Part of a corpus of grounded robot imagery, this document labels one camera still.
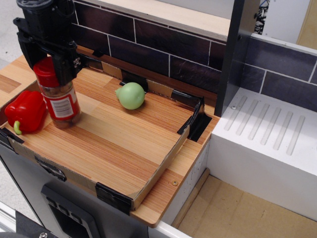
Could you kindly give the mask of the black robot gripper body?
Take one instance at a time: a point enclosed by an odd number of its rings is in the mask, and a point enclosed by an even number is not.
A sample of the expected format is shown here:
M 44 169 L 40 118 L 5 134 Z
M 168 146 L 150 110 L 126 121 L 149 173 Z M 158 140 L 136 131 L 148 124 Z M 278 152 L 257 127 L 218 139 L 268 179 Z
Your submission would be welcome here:
M 74 42 L 70 26 L 75 13 L 72 0 L 17 0 L 24 18 L 15 18 L 17 34 L 32 37 L 48 55 L 53 55 L 59 46 Z

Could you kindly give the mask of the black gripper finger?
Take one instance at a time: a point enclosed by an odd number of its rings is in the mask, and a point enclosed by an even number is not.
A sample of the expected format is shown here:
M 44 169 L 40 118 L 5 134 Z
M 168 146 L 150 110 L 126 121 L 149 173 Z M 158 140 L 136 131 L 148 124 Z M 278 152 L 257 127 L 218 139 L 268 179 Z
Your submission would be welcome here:
M 47 57 L 47 53 L 41 49 L 38 42 L 32 37 L 18 34 L 18 41 L 29 67 L 33 70 L 34 65 Z
M 81 59 L 76 50 L 77 44 L 69 42 L 65 46 L 59 46 L 52 55 L 59 86 L 71 82 L 82 69 Z

